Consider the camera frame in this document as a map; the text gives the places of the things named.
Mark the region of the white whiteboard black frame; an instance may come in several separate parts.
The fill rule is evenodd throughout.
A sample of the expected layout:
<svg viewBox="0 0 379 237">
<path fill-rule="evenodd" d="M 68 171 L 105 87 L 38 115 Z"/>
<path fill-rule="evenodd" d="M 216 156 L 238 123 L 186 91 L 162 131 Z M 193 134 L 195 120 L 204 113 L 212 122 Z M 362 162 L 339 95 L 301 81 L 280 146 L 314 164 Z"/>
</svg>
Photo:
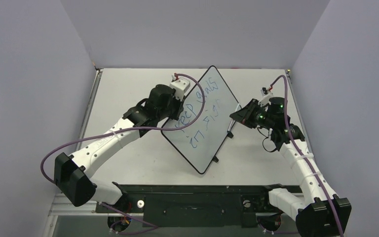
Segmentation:
<svg viewBox="0 0 379 237">
<path fill-rule="evenodd" d="M 199 174 L 204 174 L 227 138 L 230 114 L 239 103 L 215 66 L 187 94 L 179 120 L 167 120 L 163 137 Z"/>
</svg>

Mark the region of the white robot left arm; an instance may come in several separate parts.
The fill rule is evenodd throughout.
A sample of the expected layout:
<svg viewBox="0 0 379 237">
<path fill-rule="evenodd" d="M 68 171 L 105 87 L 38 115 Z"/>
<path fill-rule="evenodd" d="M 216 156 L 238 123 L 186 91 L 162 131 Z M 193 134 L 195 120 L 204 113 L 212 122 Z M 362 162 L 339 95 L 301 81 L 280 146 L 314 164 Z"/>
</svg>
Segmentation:
<svg viewBox="0 0 379 237">
<path fill-rule="evenodd" d="M 156 85 L 149 97 L 128 109 L 104 138 L 70 155 L 59 154 L 54 167 L 56 186 L 75 207 L 93 200 L 107 203 L 114 212 L 124 211 L 128 200 L 118 185 L 92 180 L 92 176 L 115 153 L 144 136 L 150 127 L 157 127 L 165 118 L 178 119 L 189 87 L 190 83 L 182 79 Z"/>
</svg>

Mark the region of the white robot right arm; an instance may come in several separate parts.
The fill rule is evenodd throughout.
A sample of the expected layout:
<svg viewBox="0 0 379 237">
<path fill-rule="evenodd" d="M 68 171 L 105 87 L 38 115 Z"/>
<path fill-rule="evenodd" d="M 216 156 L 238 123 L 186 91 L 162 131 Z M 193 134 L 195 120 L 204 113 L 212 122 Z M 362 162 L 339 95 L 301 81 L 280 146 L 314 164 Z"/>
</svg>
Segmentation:
<svg viewBox="0 0 379 237">
<path fill-rule="evenodd" d="M 259 196 L 265 211 L 275 207 L 291 217 L 303 237 L 342 237 L 351 214 L 351 203 L 340 198 L 317 167 L 301 129 L 290 123 L 287 99 L 252 99 L 245 107 L 230 114 L 235 122 L 248 128 L 264 128 L 294 173 L 303 198 L 281 185 L 273 185 Z"/>
</svg>

